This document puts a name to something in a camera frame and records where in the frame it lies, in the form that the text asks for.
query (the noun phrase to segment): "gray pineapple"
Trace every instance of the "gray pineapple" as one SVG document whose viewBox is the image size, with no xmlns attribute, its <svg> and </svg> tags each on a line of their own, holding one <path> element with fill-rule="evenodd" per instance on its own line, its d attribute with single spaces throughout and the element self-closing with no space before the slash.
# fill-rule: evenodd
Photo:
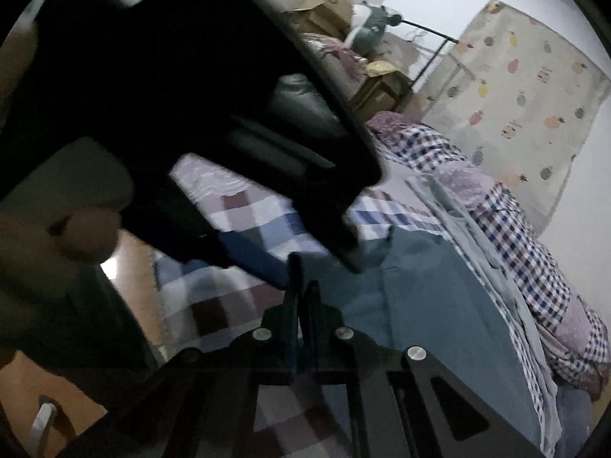
<svg viewBox="0 0 611 458">
<path fill-rule="evenodd" d="M 458 96 L 458 93 L 460 93 L 460 88 L 458 86 L 452 86 L 451 88 L 448 88 L 446 94 L 450 98 L 455 98 L 456 96 Z"/>
<path fill-rule="evenodd" d="M 544 181 L 546 181 L 546 180 L 548 180 L 552 176 L 553 173 L 554 172 L 552 171 L 552 167 L 549 166 L 549 167 L 543 168 L 542 171 L 539 172 L 539 175 L 541 176 L 541 178 Z"/>
<path fill-rule="evenodd" d="M 483 149 L 484 149 L 483 146 L 478 146 L 477 150 L 475 151 L 475 153 L 473 153 L 473 158 L 471 159 L 471 162 L 476 167 L 479 167 L 480 165 L 482 165 L 482 163 L 484 161 L 484 153 L 482 151 Z"/>
</svg>

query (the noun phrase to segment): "gray cloth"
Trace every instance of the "gray cloth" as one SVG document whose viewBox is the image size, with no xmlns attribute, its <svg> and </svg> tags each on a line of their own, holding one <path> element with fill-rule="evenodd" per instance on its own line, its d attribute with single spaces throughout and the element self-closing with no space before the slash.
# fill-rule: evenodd
<svg viewBox="0 0 611 458">
<path fill-rule="evenodd" d="M 590 395 L 557 378 L 556 403 L 562 424 L 562 435 L 554 458 L 574 458 L 592 431 L 592 401 Z"/>
<path fill-rule="evenodd" d="M 64 301 L 47 303 L 36 326 L 2 342 L 107 409 L 158 366 L 140 325 L 99 266 L 83 266 Z"/>
<path fill-rule="evenodd" d="M 323 302 L 380 345 L 426 348 L 538 447 L 540 425 L 507 327 L 453 245 L 391 227 L 386 240 L 363 246 L 367 266 L 358 275 L 332 257 L 301 255 Z"/>
<path fill-rule="evenodd" d="M 545 431 L 541 448 L 546 456 L 551 456 L 561 434 L 556 408 L 557 386 L 552 379 L 552 371 L 545 359 L 537 326 L 524 297 L 493 244 L 461 203 L 457 202 L 432 175 L 414 175 L 407 179 L 407 183 L 427 203 L 433 214 L 444 223 L 450 235 L 476 268 L 488 291 L 505 303 L 516 331 L 522 341 L 530 346 L 531 365 L 535 370 L 544 399 Z"/>
</svg>

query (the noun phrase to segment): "checkered fabric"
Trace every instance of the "checkered fabric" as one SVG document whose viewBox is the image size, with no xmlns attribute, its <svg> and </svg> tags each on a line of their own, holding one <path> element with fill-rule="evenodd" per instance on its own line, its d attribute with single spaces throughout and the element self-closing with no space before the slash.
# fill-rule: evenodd
<svg viewBox="0 0 611 458">
<path fill-rule="evenodd" d="M 380 149 L 385 157 L 396 160 L 381 145 Z M 216 179 L 211 179 L 210 171 L 204 169 L 198 182 L 193 174 L 201 165 L 212 164 L 190 157 L 176 167 L 174 174 L 219 229 L 240 232 L 281 260 L 291 252 L 325 253 L 306 234 L 286 198 L 247 180 L 240 183 L 235 175 L 227 182 L 224 169 L 217 166 L 215 173 L 220 175 Z M 202 190 L 203 185 L 215 188 L 218 180 L 224 181 L 218 190 Z M 386 237 L 391 226 L 399 226 L 452 241 L 441 222 L 427 209 L 405 206 L 381 191 L 364 191 L 348 216 L 364 240 Z M 456 249 L 475 272 L 460 248 Z M 210 351 L 225 347 L 240 334 L 258 327 L 265 309 L 282 301 L 282 292 L 236 268 L 222 270 L 202 261 L 180 264 L 158 255 L 156 271 L 166 326 L 178 349 L 196 346 Z M 489 295 L 507 323 L 543 431 L 543 397 L 530 350 L 517 334 L 504 303 L 491 292 Z M 307 377 L 289 388 L 265 388 L 258 405 L 249 456 L 297 458 L 303 453 L 320 458 L 350 456 L 349 439 L 329 414 L 320 388 Z"/>
<path fill-rule="evenodd" d="M 404 165 L 433 172 L 442 163 L 468 163 L 456 146 L 430 126 L 388 113 L 374 118 L 370 127 Z M 512 271 L 512 277 L 537 324 L 553 335 L 566 313 L 571 289 L 557 261 L 539 241 L 519 203 L 498 182 L 483 202 L 469 212 Z M 573 352 L 566 348 L 561 356 L 557 350 L 549 349 L 545 342 L 543 347 L 548 363 L 558 375 L 598 398 L 609 378 L 611 353 L 607 328 L 600 317 L 581 298 L 577 298 L 584 306 L 589 322 L 585 350 Z"/>
</svg>

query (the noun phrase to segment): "black device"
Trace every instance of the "black device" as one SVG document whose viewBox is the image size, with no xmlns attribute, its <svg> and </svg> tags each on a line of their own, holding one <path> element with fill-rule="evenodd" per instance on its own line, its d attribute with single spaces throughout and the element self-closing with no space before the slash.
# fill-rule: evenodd
<svg viewBox="0 0 611 458">
<path fill-rule="evenodd" d="M 29 1 L 7 0 L 0 36 Z M 607 22 L 588 13 L 598 11 L 594 2 L 577 1 L 610 49 Z M 90 139 L 134 181 L 122 212 L 128 230 L 177 260 L 227 267 L 218 233 L 168 176 L 179 156 L 196 153 L 291 198 L 306 229 L 358 271 L 343 214 L 380 178 L 375 150 L 267 3 L 47 0 L 37 20 L 39 50 L 0 137 L 0 200 L 54 154 Z M 220 46 L 232 63 L 201 60 Z M 312 87 L 295 95 L 286 77 Z M 252 94 L 237 101 L 236 85 Z M 145 135 L 160 130 L 170 133 L 163 142 Z M 357 457 L 540 456 L 434 353 L 395 352 L 347 329 L 317 285 L 302 283 L 295 257 L 290 265 L 284 303 L 265 312 L 261 329 L 218 352 L 179 353 L 62 456 L 248 456 L 258 385 L 289 384 L 303 370 L 346 385 Z M 607 456 L 610 426 L 607 408 L 580 458 Z"/>
</svg>

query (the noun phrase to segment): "plaid bed sheet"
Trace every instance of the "plaid bed sheet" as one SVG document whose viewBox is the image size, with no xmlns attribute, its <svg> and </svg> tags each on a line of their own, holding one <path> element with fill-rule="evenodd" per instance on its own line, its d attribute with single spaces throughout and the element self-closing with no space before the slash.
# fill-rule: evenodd
<svg viewBox="0 0 611 458">
<path fill-rule="evenodd" d="M 388 151 L 383 155 L 395 158 Z M 246 180 L 241 185 L 228 184 L 229 194 L 223 194 L 227 192 L 223 187 L 198 192 L 198 183 L 189 181 L 186 174 L 198 163 L 209 162 L 185 160 L 184 166 L 176 168 L 175 175 L 199 209 L 219 229 L 240 232 L 281 260 L 291 252 L 325 253 L 305 232 L 297 213 L 284 197 Z M 216 170 L 224 179 L 224 169 Z M 214 187 L 209 174 L 202 178 L 201 184 Z M 363 192 L 350 208 L 349 218 L 364 240 L 386 237 L 389 227 L 399 226 L 452 241 L 441 222 L 428 210 L 407 207 L 376 190 Z M 459 248 L 457 251 L 475 273 Z M 196 346 L 210 351 L 225 347 L 240 334 L 258 327 L 265 309 L 282 301 L 282 292 L 240 269 L 222 270 L 202 261 L 180 264 L 161 254 L 156 257 L 155 265 L 166 326 L 178 349 Z M 529 349 L 515 332 L 505 305 L 498 298 L 491 299 L 507 323 L 543 429 L 543 396 Z M 306 376 L 292 387 L 269 387 L 262 391 L 249 449 L 250 456 L 270 458 L 351 455 L 349 439 L 329 413 L 320 388 Z"/>
<path fill-rule="evenodd" d="M 370 122 L 372 131 L 393 156 L 412 169 L 433 172 L 443 163 L 467 162 L 465 155 L 447 138 L 430 126 L 412 123 L 397 114 L 379 114 Z M 512 271 L 512 277 L 529 306 L 540 329 L 554 335 L 571 299 L 571 289 L 547 247 L 526 219 L 517 200 L 500 182 L 496 183 L 476 208 L 469 209 L 472 218 L 494 244 Z M 588 391 L 598 399 L 609 380 L 611 352 L 607 328 L 600 317 L 578 296 L 587 321 L 589 334 L 586 348 L 576 352 L 557 345 L 543 348 L 551 368 L 570 384 Z"/>
</svg>

